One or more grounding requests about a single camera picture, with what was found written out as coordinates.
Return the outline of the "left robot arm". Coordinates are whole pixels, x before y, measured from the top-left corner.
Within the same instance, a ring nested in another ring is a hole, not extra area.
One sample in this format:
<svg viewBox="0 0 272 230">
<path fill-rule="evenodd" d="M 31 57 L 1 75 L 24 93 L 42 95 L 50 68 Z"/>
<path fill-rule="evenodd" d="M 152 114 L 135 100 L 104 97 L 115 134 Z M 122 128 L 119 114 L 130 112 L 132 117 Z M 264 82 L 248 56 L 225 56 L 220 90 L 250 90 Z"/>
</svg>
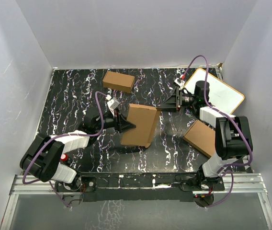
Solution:
<svg viewBox="0 0 272 230">
<path fill-rule="evenodd" d="M 113 128 L 118 133 L 124 133 L 136 128 L 119 110 L 115 113 L 103 114 L 103 124 L 99 115 L 84 117 L 77 130 L 66 136 L 46 136 L 37 134 L 34 141 L 22 157 L 20 168 L 33 175 L 37 180 L 64 182 L 71 191 L 80 189 L 82 180 L 76 170 L 70 168 L 68 152 L 91 146 L 96 140 L 101 128 Z"/>
</svg>

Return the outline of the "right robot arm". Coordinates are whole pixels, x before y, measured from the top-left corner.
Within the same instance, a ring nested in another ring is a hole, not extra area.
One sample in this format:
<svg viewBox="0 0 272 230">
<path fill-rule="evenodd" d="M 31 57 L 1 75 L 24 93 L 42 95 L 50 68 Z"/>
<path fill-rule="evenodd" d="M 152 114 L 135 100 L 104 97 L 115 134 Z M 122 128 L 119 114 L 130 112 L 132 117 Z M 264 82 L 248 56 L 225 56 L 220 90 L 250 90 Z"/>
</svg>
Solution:
<svg viewBox="0 0 272 230">
<path fill-rule="evenodd" d="M 237 166 L 238 160 L 251 156 L 253 150 L 248 119 L 216 109 L 209 102 L 209 86 L 206 81 L 197 81 L 193 93 L 176 87 L 159 106 L 164 112 L 188 108 L 198 117 L 183 138 L 209 158 L 191 179 L 202 190 L 216 184 L 228 167 Z"/>
</svg>

